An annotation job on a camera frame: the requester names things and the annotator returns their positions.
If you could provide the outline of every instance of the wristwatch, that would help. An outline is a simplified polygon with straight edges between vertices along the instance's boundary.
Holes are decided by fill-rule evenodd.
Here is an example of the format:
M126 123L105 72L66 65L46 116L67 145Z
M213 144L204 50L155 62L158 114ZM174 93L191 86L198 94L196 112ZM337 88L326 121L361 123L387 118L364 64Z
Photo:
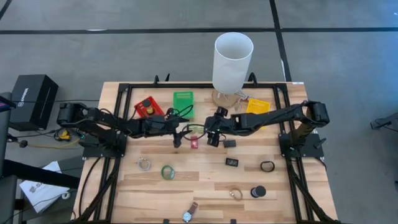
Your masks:
M182 220L186 223L191 221L192 215L195 213L195 210L197 209L198 204L196 202L193 202L190 209L182 215Z

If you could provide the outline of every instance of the green box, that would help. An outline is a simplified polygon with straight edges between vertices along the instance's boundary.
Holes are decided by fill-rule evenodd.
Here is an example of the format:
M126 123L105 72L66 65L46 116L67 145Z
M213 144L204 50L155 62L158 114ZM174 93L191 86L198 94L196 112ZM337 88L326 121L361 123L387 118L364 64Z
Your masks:
M193 91L176 91L173 95L173 108L178 111L184 110L186 107L193 105ZM186 109L181 112L180 115L184 115L188 112L189 109ZM192 110L185 116L184 118L193 118L195 116L195 112Z

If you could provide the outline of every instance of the concrete floor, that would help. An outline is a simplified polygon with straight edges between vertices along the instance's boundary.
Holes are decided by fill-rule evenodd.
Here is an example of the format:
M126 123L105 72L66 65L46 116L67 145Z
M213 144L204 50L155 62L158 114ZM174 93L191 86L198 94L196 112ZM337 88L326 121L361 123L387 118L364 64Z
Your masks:
M0 0L0 7L6 0ZM398 27L393 0L277 0L288 27ZM0 30L273 27L268 0L13 0ZM219 34L0 35L0 90L20 74L45 73L60 85L57 99L98 99L105 81L210 81ZM283 81L273 32L247 33L255 46L250 72ZM398 111L398 32L283 33L294 82L325 102L331 123L318 132L339 219L346 223L398 220L398 140L369 122ZM54 106L49 129L56 128ZM32 142L53 144L42 136ZM81 155L81 149L21 149L6 157L33 166ZM30 223L65 222L70 212Z

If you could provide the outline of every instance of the black case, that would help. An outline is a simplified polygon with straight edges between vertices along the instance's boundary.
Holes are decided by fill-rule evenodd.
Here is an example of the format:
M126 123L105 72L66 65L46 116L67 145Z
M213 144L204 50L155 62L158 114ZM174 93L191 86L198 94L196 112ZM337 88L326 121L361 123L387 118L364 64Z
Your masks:
M16 109L9 126L18 131L46 129L57 91L58 85L46 75L19 75L12 90Z

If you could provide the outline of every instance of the yellow cable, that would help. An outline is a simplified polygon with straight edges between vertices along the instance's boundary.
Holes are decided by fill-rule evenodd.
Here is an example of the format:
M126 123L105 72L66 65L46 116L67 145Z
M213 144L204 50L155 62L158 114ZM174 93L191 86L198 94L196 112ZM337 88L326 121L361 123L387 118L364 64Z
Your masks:
M29 147L41 147L41 148L46 148L46 149L63 149L64 147L71 146L71 145L76 144L78 142L79 142L79 139L77 139L76 141L73 141L71 143L64 144L62 146L40 146L40 145L29 144L29 143L28 143L27 146L29 146Z

